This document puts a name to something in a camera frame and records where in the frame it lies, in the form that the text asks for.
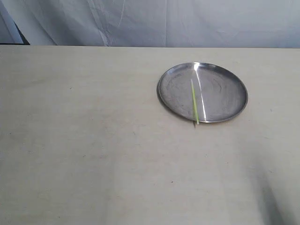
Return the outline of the round stainless steel plate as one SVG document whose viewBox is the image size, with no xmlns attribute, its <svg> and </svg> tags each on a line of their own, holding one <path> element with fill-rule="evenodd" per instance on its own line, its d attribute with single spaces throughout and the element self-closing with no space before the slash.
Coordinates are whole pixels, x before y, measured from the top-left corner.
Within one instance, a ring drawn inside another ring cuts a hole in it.
<svg viewBox="0 0 300 225">
<path fill-rule="evenodd" d="M 209 63 L 182 63 L 164 72 L 157 83 L 157 96 L 168 111 L 185 120 L 196 122 L 191 79 L 200 122 L 230 120 L 248 103 L 246 86 L 231 71 Z"/>
</svg>

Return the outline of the green glow stick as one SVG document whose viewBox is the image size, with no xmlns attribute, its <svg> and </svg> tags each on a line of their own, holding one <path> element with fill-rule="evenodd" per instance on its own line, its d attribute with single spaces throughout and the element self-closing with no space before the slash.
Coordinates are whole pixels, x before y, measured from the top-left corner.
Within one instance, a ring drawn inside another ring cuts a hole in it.
<svg viewBox="0 0 300 225">
<path fill-rule="evenodd" d="M 198 108 L 197 108 L 197 102 L 196 102 L 196 96 L 195 96 L 195 88 L 193 84 L 193 79 L 190 80 L 191 82 L 191 91 L 192 91 L 192 99 L 193 99 L 193 109 L 194 109 L 194 115 L 195 115 L 195 120 L 196 124 L 199 125 L 199 115 L 198 115 Z"/>
</svg>

